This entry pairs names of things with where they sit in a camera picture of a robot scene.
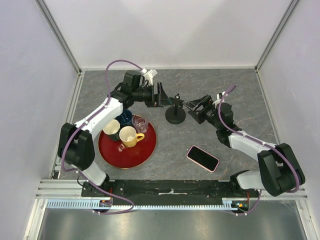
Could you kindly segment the black phone stand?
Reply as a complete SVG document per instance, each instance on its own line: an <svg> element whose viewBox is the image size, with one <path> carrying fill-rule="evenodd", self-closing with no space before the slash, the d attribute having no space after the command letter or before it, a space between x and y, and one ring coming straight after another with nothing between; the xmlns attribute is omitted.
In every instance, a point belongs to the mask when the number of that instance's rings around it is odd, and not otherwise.
<svg viewBox="0 0 320 240"><path fill-rule="evenodd" d="M169 107L165 112L166 120L174 125L181 124L186 119L186 112L183 109L184 100L177 93L174 97L170 97L173 106Z"/></svg>

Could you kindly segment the phone with pink case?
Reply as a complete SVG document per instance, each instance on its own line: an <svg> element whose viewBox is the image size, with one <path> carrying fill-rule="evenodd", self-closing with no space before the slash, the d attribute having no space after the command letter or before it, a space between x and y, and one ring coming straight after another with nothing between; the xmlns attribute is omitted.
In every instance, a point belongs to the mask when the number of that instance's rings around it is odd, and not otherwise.
<svg viewBox="0 0 320 240"><path fill-rule="evenodd" d="M186 157L210 173L213 173L220 163L217 157L195 145L188 150Z"/></svg>

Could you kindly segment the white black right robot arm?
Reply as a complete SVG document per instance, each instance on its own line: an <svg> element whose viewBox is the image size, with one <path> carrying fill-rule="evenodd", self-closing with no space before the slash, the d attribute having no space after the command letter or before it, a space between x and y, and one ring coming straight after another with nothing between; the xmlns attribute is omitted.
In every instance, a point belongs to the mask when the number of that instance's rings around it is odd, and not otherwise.
<svg viewBox="0 0 320 240"><path fill-rule="evenodd" d="M208 122L216 128L217 138L223 145L258 162L257 171L243 170L230 177L229 191L233 196L240 197L248 189L257 189L277 197L296 192L306 182L290 145L263 142L247 134L234 123L230 104L213 101L210 95L205 95L184 105L197 123Z"/></svg>

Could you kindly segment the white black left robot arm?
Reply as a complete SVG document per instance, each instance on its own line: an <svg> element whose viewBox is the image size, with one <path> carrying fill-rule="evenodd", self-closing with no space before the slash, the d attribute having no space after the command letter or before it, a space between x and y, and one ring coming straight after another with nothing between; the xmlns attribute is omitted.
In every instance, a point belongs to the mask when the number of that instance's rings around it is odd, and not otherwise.
<svg viewBox="0 0 320 240"><path fill-rule="evenodd" d="M144 102L148 108L172 106L162 83L154 86L137 86L121 82L111 91L104 102L88 116L61 127L57 155L65 172L78 170L92 184L92 191L99 197L110 191L108 175L95 162L94 140L111 120L120 116L135 102Z"/></svg>

